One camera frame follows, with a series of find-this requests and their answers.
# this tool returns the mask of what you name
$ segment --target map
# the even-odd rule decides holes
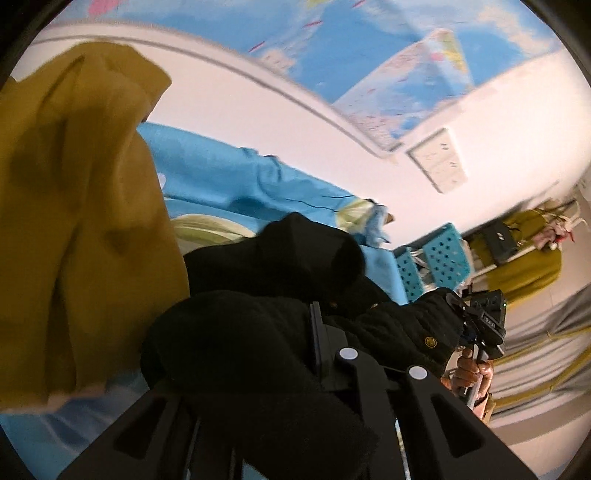
[[[562,48],[519,0],[73,0],[54,20],[197,35],[323,98],[382,148],[474,88]]]

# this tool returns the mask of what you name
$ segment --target blue bedsheet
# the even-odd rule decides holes
[[[154,156],[171,218],[201,213],[258,232],[295,211],[336,226],[336,212],[356,200],[345,190],[254,150],[154,124],[142,124],[138,131]],[[367,235],[379,232],[374,228],[359,238],[363,241]],[[362,250],[367,276],[390,298],[406,304],[394,255],[365,245]],[[0,415],[0,424],[37,480],[55,480],[146,390],[139,372],[123,375],[109,384],[101,398],[73,400],[54,414]],[[247,467],[244,478],[261,480],[262,476]]]
[[[277,157],[261,157],[250,148],[151,123],[140,125],[138,132],[154,157],[171,218],[202,213],[232,220],[256,233],[269,222],[299,212],[315,222],[336,226],[336,213],[357,199]],[[366,238],[359,237],[372,245],[380,234],[368,222]],[[367,246],[362,249],[366,275],[394,301],[406,304],[392,252]]]

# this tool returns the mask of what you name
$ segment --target hand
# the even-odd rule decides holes
[[[476,395],[476,401],[486,397],[493,376],[491,362],[479,362],[472,358],[472,349],[465,348],[461,357],[457,360],[457,370],[454,372],[451,381],[452,391],[457,394],[462,387],[471,387],[478,382],[478,375],[482,375],[482,383]]]

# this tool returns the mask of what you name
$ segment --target white wall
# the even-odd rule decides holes
[[[383,160],[276,90],[199,58],[196,53],[203,52],[204,44],[193,37],[129,25],[50,27],[25,53],[15,77],[98,34],[131,43],[173,78],[151,121],[276,154],[384,203],[396,217],[388,226],[395,245],[448,221],[466,231],[552,185],[547,196],[563,193],[591,160],[591,89],[566,50],[484,85],[421,124],[402,139],[404,146],[392,158]],[[166,47],[171,45],[175,51]],[[290,82],[278,77],[276,84],[301,98],[301,90]],[[312,110],[335,116],[312,95],[308,103]],[[405,154],[441,127],[450,128],[469,175],[467,184],[448,195],[437,193]]]

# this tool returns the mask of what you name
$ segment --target white circular marker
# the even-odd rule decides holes
[[[411,367],[408,373],[415,380],[425,380],[427,378],[427,371],[423,367]]]
[[[357,350],[348,346],[339,350],[339,356],[345,360],[355,360],[359,354]]]

